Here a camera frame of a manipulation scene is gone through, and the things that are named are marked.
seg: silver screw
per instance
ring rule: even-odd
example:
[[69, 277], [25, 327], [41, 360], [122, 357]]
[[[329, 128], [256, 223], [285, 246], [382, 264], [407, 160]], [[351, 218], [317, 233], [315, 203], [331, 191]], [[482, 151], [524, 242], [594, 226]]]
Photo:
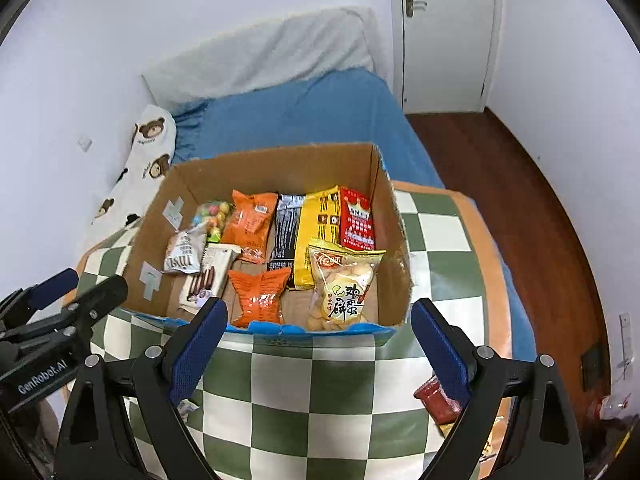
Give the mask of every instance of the silver screw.
[[84, 364], [89, 368], [93, 368], [100, 362], [100, 358], [96, 354], [91, 354], [87, 359], [84, 360]]
[[149, 359], [155, 359], [162, 353], [162, 347], [158, 345], [150, 346], [145, 350], [145, 356]]
[[491, 359], [495, 355], [494, 349], [490, 346], [479, 346], [477, 352], [482, 359]]
[[540, 356], [540, 362], [545, 365], [547, 368], [551, 368], [556, 362], [554, 361], [554, 359], [547, 354], [542, 354]]

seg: cardboard box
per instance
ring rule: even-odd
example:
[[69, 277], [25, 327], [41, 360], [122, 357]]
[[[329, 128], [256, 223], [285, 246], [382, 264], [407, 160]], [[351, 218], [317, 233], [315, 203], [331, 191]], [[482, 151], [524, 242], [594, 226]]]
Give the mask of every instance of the cardboard box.
[[[336, 184], [371, 198], [376, 248], [386, 250], [376, 280], [367, 293], [364, 314], [381, 327], [401, 324], [410, 300], [408, 253], [391, 182], [383, 168], [380, 152], [369, 143], [272, 148], [230, 153], [173, 166], [136, 236], [124, 272], [129, 297], [123, 307], [158, 319], [189, 321], [193, 318], [178, 307], [178, 295], [185, 276], [162, 274], [160, 270], [169, 238], [177, 228], [185, 229], [191, 224], [199, 204], [213, 199], [231, 202], [233, 189], [245, 194], [267, 191], [306, 194], [329, 189]], [[273, 231], [272, 226], [267, 255], [271, 254]], [[239, 260], [233, 268], [248, 274], [266, 270], [266, 266]], [[262, 327], [255, 328], [254, 322], [250, 332], [304, 333], [312, 293], [312, 290], [285, 291], [281, 303], [286, 326], [258, 323]], [[240, 306], [230, 282], [226, 284], [222, 299], [229, 310], [229, 321], [238, 317]], [[379, 328], [373, 325], [361, 325], [356, 332], [376, 330]], [[326, 332], [332, 335], [340, 333], [353, 331]]]

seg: white snack bag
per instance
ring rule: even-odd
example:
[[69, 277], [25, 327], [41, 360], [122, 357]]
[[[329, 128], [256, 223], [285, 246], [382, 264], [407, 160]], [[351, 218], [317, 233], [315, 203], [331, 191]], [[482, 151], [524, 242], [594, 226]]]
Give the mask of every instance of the white snack bag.
[[200, 272], [188, 276], [180, 291], [180, 307], [197, 314], [209, 298], [219, 298], [225, 288], [226, 273], [242, 249], [233, 244], [207, 244]]
[[200, 260], [206, 239], [206, 222], [177, 232], [167, 245], [162, 270], [185, 274], [200, 272]]

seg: yellow snack bag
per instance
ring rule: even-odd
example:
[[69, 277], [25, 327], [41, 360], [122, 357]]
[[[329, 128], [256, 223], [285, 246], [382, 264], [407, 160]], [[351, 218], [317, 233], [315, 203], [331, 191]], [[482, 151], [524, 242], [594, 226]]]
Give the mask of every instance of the yellow snack bag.
[[293, 279], [296, 288], [313, 288], [309, 251], [311, 238], [340, 243], [340, 188], [309, 193], [300, 210], [300, 227], [296, 239]]
[[307, 321], [309, 330], [344, 330], [365, 323], [364, 297], [385, 251], [353, 251], [318, 238], [309, 242], [316, 290]]

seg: orange snack bag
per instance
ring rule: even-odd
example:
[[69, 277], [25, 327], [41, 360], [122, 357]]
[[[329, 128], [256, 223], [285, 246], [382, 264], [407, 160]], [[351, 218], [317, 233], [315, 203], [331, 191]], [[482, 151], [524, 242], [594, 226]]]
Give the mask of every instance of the orange snack bag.
[[252, 264], [263, 264], [267, 251], [269, 225], [278, 202], [277, 193], [259, 193], [247, 196], [234, 190], [236, 208], [226, 223], [220, 243], [240, 246], [239, 259]]
[[290, 267], [268, 270], [257, 276], [230, 270], [228, 276], [242, 307], [242, 314], [232, 321], [232, 325], [247, 328], [254, 320], [283, 324], [280, 294], [287, 285], [290, 274]]

